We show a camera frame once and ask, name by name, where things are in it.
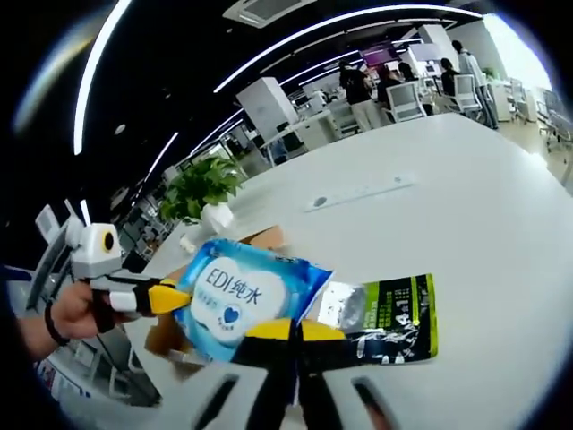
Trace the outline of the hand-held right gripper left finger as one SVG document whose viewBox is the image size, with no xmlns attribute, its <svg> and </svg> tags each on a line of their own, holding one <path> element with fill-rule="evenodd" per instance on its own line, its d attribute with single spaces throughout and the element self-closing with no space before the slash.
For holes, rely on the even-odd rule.
<svg viewBox="0 0 573 430">
<path fill-rule="evenodd" d="M 296 386 L 296 321 L 263 322 L 245 333 L 231 361 L 191 379 L 191 429 L 279 429 Z"/>
</svg>

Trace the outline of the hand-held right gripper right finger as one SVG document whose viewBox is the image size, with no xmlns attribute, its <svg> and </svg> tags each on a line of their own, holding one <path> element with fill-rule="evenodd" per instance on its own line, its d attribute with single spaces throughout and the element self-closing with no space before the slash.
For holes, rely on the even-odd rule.
<svg viewBox="0 0 573 430">
<path fill-rule="evenodd" d="M 350 340 L 328 325 L 297 329 L 298 400 L 309 429 L 399 429 L 372 365 L 356 365 Z"/>
</svg>

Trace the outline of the person's left hand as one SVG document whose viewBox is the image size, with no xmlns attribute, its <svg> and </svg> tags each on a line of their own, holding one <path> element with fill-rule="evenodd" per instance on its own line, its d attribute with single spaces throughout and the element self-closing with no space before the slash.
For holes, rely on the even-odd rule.
<svg viewBox="0 0 573 430">
<path fill-rule="evenodd" d="M 108 295 L 108 291 L 93 289 L 81 281 L 66 287 L 45 312 L 52 339 L 63 346 L 70 340 L 91 339 L 117 324 L 135 320 L 128 313 L 115 311 L 109 304 Z"/>
</svg>

